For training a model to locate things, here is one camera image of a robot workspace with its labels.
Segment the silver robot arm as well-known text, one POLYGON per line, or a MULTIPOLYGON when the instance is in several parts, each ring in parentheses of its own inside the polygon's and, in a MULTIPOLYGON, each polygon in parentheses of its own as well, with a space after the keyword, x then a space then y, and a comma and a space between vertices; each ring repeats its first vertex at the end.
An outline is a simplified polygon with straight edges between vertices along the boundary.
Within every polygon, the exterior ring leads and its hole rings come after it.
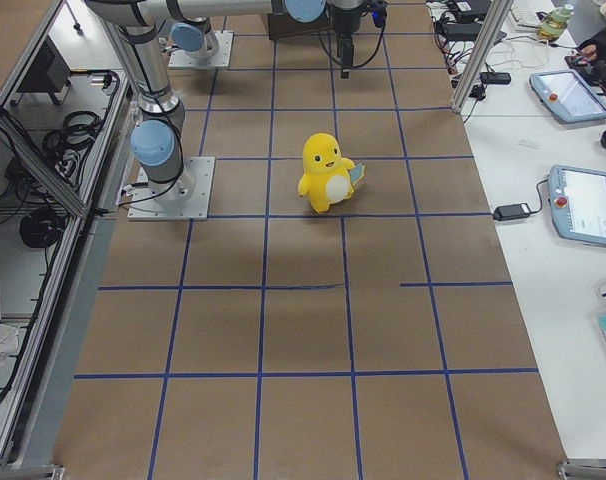
POLYGON ((299 23, 321 17, 329 20, 337 42, 337 55, 330 59, 340 67, 341 77, 358 68, 354 63, 353 35, 361 18, 370 11, 369 1, 89 1, 87 6, 115 30, 117 57, 138 89, 139 104, 148 118, 163 117, 170 125, 183 121, 184 106, 173 93, 158 43, 159 20, 173 20, 190 32, 175 43, 180 49, 200 51, 211 37, 210 18, 254 14, 289 15, 299 23))
POLYGON ((168 8, 175 20, 170 35, 179 50, 202 62, 219 52, 219 41, 212 30, 209 17, 188 17, 177 1, 169 1, 168 8))

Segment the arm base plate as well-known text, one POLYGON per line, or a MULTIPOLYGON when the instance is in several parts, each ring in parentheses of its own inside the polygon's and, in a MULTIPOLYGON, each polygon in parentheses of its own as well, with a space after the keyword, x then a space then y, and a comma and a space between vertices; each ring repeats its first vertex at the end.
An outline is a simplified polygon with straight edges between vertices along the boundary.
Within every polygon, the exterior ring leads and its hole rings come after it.
POLYGON ((206 34, 192 28, 174 29, 174 43, 168 67, 172 70, 210 70, 227 68, 231 60, 234 33, 212 30, 206 34))
POLYGON ((137 181, 143 182, 144 186, 134 190, 127 218, 131 221, 206 220, 214 171, 214 157, 186 157, 184 171, 178 181, 156 197, 165 187, 149 183, 147 174, 140 167, 137 181))

